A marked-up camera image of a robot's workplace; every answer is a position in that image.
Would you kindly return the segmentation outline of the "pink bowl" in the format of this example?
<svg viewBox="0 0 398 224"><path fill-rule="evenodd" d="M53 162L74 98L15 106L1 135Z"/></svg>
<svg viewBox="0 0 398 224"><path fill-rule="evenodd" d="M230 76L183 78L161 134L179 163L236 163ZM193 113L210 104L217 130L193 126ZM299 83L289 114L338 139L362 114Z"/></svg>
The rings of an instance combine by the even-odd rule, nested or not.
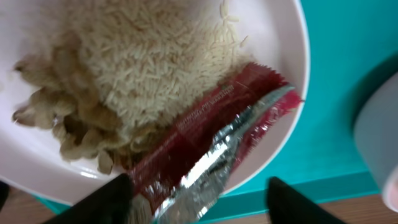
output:
<svg viewBox="0 0 398 224"><path fill-rule="evenodd" d="M381 191L397 211L397 74L385 81L361 109L354 126L355 145Z"/></svg>

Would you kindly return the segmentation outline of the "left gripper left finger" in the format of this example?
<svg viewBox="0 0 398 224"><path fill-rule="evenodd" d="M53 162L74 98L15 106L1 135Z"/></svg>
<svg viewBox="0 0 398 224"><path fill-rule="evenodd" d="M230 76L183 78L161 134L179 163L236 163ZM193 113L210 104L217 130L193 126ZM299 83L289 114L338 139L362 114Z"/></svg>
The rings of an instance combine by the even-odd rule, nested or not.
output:
<svg viewBox="0 0 398 224"><path fill-rule="evenodd" d="M126 224L134 186L121 174L44 224Z"/></svg>

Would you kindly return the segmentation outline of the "pink plate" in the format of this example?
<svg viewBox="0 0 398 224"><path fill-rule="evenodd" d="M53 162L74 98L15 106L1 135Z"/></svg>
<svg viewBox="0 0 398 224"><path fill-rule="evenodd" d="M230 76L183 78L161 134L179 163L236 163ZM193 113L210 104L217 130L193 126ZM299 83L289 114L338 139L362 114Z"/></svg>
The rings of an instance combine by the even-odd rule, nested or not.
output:
<svg viewBox="0 0 398 224"><path fill-rule="evenodd" d="M28 29L54 1L1 2L1 180L39 197L71 205L109 181L94 161L64 162L49 131L19 126L12 114L34 88L12 71L31 48ZM310 79L307 23L299 1L231 1L245 51L280 72L305 98Z"/></svg>

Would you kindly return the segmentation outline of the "red snack wrapper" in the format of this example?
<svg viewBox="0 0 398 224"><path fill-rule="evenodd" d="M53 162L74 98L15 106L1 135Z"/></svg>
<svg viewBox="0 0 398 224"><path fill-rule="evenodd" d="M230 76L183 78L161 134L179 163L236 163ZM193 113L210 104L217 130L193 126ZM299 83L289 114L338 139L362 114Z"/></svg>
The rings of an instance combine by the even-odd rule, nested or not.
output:
<svg viewBox="0 0 398 224"><path fill-rule="evenodd" d="M231 173L301 104L295 88L256 63L211 91L129 173L130 223L191 223L217 202Z"/></svg>

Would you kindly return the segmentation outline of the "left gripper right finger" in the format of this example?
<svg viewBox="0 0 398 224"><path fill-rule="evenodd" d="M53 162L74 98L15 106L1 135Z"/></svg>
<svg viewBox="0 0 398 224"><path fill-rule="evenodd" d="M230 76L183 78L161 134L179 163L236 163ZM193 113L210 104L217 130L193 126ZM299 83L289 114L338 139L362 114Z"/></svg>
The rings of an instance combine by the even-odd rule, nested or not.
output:
<svg viewBox="0 0 398 224"><path fill-rule="evenodd" d="M345 224L277 177L268 180L267 207L272 224Z"/></svg>

